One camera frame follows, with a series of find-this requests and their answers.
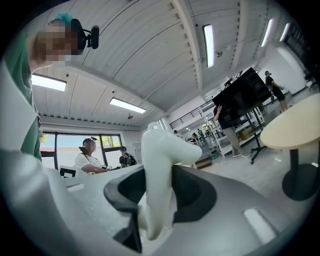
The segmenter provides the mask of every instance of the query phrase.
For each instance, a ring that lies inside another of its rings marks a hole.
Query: metal railing
[[[198,108],[195,108],[194,110],[190,111],[189,113],[187,113],[187,114],[183,115],[182,117],[178,118],[177,120],[171,122],[170,126],[172,129],[174,129],[174,128],[182,125],[183,123],[189,121],[190,119],[200,115],[201,111],[205,112],[205,111],[213,108],[214,106],[215,106],[215,103],[211,99],[208,102],[199,106]]]

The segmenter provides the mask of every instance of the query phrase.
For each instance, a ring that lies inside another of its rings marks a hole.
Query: fluorescent light
[[[132,111],[135,111],[135,112],[138,112],[138,113],[141,113],[141,114],[146,111],[145,109],[143,109],[141,107],[132,105],[132,104],[130,104],[128,102],[125,102],[125,101],[117,99],[117,98],[112,98],[111,101],[110,101],[110,104],[118,106],[118,107],[121,107],[121,108],[124,108],[124,109],[127,109],[127,110],[132,110]]]
[[[265,34],[264,34],[264,38],[263,38],[261,47],[264,47],[264,46],[266,45],[266,43],[267,43],[267,40],[268,40],[270,31],[271,31],[271,27],[272,27],[272,23],[273,23],[273,22],[274,22],[274,19],[273,19],[273,18],[269,19],[269,21],[268,21],[268,26],[266,27],[266,31],[265,31]]]
[[[31,76],[31,81],[33,86],[42,86],[63,92],[65,91],[67,84],[66,81],[38,74],[33,74]]]
[[[214,65],[214,31],[212,25],[204,25],[202,27],[205,41],[206,66],[211,68]]]
[[[285,36],[289,30],[290,23],[285,24],[284,30],[282,32],[282,36],[280,37],[280,42],[285,39]]]

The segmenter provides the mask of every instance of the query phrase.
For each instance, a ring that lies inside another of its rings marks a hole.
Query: white shirt
[[[74,160],[74,167],[77,167],[82,170],[82,167],[87,165],[93,165],[100,168],[102,166],[100,161],[95,157],[79,153]]]
[[[177,137],[179,137],[179,138],[181,138],[181,139],[184,139],[184,137],[183,137],[182,134],[180,134],[180,133],[175,133],[175,136],[177,136]]]

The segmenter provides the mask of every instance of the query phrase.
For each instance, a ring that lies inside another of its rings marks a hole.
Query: round table
[[[283,192],[295,201],[311,197],[319,187],[319,167],[299,165],[298,149],[320,142],[320,93],[305,98],[277,116],[265,127],[260,138],[269,148],[290,150],[290,170],[282,181]]]

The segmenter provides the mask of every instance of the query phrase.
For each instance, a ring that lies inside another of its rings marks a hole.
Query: tv screen
[[[222,106],[220,116],[229,123],[261,105],[270,96],[265,83],[251,67],[213,98],[213,102],[216,106]]]

